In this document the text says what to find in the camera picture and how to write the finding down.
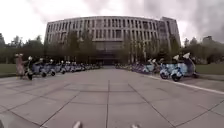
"overcast sky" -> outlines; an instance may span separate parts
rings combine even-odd
[[[10,42],[44,37],[48,21],[84,16],[136,16],[178,21],[181,40],[211,35],[224,42],[224,0],[1,0],[0,33]]]

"building facade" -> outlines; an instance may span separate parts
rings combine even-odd
[[[160,20],[154,20],[123,16],[80,17],[49,22],[45,41],[66,43],[69,31],[76,31],[77,36],[81,37],[84,30],[93,36],[97,50],[104,51],[104,53],[120,49],[122,42],[127,38],[144,43],[152,39],[169,43],[170,35],[174,35],[180,43],[175,19],[162,17]]]

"stone pavement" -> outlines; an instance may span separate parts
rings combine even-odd
[[[5,128],[72,128],[77,121],[83,128],[223,128],[223,101],[222,94],[117,69],[0,79]]]

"scooter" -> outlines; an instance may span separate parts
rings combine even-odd
[[[47,72],[44,69],[44,63],[43,58],[40,58],[40,60],[32,65],[33,74],[34,75],[41,75],[42,77],[47,76]]]
[[[173,81],[178,82],[182,77],[192,76],[198,78],[196,67],[193,61],[190,59],[190,53],[183,56],[183,60],[179,61],[177,67],[172,71],[171,77]]]
[[[50,60],[50,63],[46,63],[44,65],[44,68],[45,68],[47,74],[51,74],[51,76],[55,76],[56,71],[55,71],[55,66],[53,64],[53,60],[52,59]]]
[[[179,58],[179,55],[175,56],[173,59],[176,60]],[[172,73],[172,71],[176,68],[176,64],[163,64],[160,65],[160,77],[162,79],[168,79]]]

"grass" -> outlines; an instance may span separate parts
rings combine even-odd
[[[1,74],[11,74],[16,73],[15,64],[0,64],[0,75]]]
[[[196,70],[201,74],[224,75],[224,64],[196,65]]]

